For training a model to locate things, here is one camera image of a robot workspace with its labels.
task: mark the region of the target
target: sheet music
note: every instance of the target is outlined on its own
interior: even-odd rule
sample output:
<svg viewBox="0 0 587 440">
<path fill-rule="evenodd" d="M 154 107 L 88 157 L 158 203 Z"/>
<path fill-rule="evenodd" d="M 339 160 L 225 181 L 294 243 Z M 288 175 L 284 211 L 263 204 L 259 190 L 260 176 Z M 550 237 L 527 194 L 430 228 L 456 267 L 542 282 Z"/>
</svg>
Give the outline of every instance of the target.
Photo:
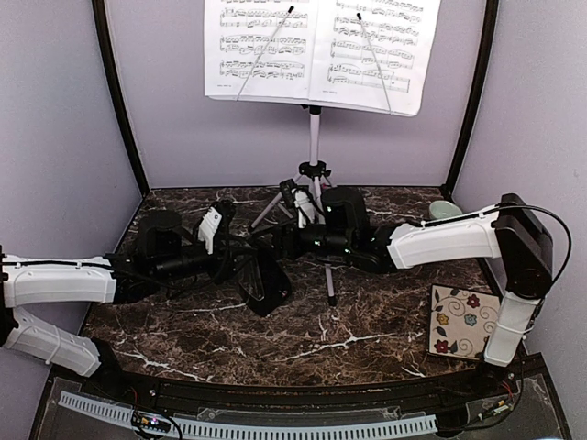
<svg viewBox="0 0 587 440">
<path fill-rule="evenodd" d="M 311 101 L 389 112 L 360 12 L 382 67 L 392 111 L 415 116 L 436 32 L 440 0 L 325 0 L 320 2 Z"/>
<path fill-rule="evenodd" d="M 206 95 L 238 95 L 290 6 L 294 6 L 293 12 L 261 57 L 241 96 L 307 99 L 318 0 L 206 0 Z"/>
</svg>

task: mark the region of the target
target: music book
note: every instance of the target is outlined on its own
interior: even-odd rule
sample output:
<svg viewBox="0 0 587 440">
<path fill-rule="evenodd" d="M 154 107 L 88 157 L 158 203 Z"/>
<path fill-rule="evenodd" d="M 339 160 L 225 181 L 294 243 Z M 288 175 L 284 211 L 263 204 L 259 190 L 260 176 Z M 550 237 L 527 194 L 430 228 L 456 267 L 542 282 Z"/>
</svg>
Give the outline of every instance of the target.
<svg viewBox="0 0 587 440">
<path fill-rule="evenodd" d="M 205 95 L 415 116 L 439 8 L 440 0 L 205 0 Z"/>
</svg>

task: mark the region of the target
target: floral tile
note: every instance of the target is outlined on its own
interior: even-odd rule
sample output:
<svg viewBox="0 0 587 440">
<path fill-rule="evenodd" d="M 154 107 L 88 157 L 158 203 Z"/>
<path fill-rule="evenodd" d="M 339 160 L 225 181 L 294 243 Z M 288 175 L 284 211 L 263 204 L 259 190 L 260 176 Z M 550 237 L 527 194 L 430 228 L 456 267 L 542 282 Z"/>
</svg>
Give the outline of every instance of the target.
<svg viewBox="0 0 587 440">
<path fill-rule="evenodd" d="M 480 359 L 495 328 L 499 297 L 447 286 L 432 286 L 428 352 Z"/>
</svg>

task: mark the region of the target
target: marble table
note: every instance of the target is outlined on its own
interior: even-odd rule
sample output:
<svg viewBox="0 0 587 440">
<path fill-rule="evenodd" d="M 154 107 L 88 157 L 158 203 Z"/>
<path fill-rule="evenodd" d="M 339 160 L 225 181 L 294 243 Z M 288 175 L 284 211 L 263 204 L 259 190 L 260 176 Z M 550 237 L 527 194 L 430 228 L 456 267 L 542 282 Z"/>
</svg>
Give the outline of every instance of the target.
<svg viewBox="0 0 587 440">
<path fill-rule="evenodd" d="M 442 199 L 437 188 L 360 190 L 374 225 L 424 218 L 428 205 Z M 243 234 L 274 194 L 274 188 L 155 190 L 139 209 L 121 250 L 151 210 L 178 211 L 191 228 L 210 203 L 228 198 L 238 210 L 233 231 Z M 267 222 L 283 218 L 275 209 Z M 230 282 L 173 302 L 161 292 L 135 304 L 95 305 L 83 334 L 108 341 L 127 371 L 229 385 L 354 385 L 474 368 L 471 362 L 428 355 L 426 332 L 432 284 L 491 291 L 476 260 L 389 275 L 334 267 L 336 308 L 327 305 L 322 265 L 303 258 L 283 267 L 293 297 L 266 318 L 248 309 Z"/>
</svg>

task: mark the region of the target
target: white backdrop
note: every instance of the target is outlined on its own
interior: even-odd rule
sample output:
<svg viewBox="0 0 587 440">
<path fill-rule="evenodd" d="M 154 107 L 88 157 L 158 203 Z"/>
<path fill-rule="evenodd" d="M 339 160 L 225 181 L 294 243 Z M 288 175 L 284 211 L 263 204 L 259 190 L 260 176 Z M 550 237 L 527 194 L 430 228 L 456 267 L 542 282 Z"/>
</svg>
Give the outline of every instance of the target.
<svg viewBox="0 0 587 440">
<path fill-rule="evenodd" d="M 307 160 L 309 116 L 204 97 L 204 1 L 107 0 L 117 65 L 152 187 L 276 184 Z M 444 183 L 465 112 L 484 0 L 440 8 L 419 116 L 325 109 L 337 183 Z"/>
</svg>

